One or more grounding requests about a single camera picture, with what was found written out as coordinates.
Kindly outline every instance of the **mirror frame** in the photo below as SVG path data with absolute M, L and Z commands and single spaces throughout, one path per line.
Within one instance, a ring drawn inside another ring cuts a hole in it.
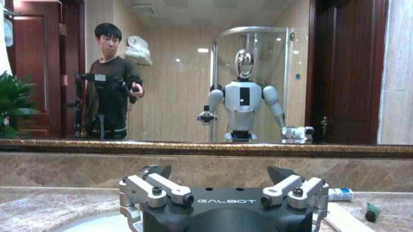
M 413 159 L 413 146 L 409 145 L 242 144 L 0 139 L 0 152 L 179 155 L 199 157 Z

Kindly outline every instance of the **marble countertop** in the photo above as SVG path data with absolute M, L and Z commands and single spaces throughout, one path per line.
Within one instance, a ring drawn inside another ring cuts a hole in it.
M 84 217 L 119 210 L 114 188 L 0 187 L 0 231 L 48 232 Z M 376 223 L 366 221 L 366 202 L 381 209 Z M 357 192 L 338 203 L 374 231 L 413 231 L 413 193 Z M 323 222 L 322 232 L 335 231 Z

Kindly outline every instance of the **white towel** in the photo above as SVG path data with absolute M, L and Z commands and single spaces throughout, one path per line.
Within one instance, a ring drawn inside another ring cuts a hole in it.
M 128 45 L 134 47 L 135 45 L 139 45 L 143 48 L 148 48 L 148 43 L 142 39 L 139 36 L 132 35 L 128 37 Z
M 134 51 L 134 52 L 142 52 L 142 53 L 146 54 L 146 56 L 150 57 L 150 50 L 147 48 L 138 46 L 138 45 L 135 45 L 134 47 L 127 46 L 127 50 Z
M 3 3 L 0 2 L 0 74 L 8 72 L 12 75 L 11 64 L 8 63 L 8 56 L 5 50 L 5 40 L 4 40 L 4 10 Z
M 150 57 L 143 52 L 136 52 L 134 50 L 124 51 L 124 59 L 135 65 L 151 66 L 154 64 Z

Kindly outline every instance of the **green leaves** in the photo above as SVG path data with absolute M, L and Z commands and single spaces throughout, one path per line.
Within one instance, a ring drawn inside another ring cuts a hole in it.
M 37 110 L 35 103 L 27 102 L 33 95 L 29 84 L 31 77 L 27 76 L 23 82 L 7 72 L 0 75 L 0 138 L 15 138 L 17 136 L 17 119 L 27 117 Z

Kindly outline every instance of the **man's hand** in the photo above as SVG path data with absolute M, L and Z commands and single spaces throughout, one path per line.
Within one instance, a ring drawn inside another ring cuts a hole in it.
M 143 87 L 142 87 L 142 85 L 139 85 L 136 82 L 132 82 L 132 83 L 131 83 L 131 95 L 132 95 L 134 97 L 138 97 L 138 98 L 142 98 L 142 97 L 144 96 Z

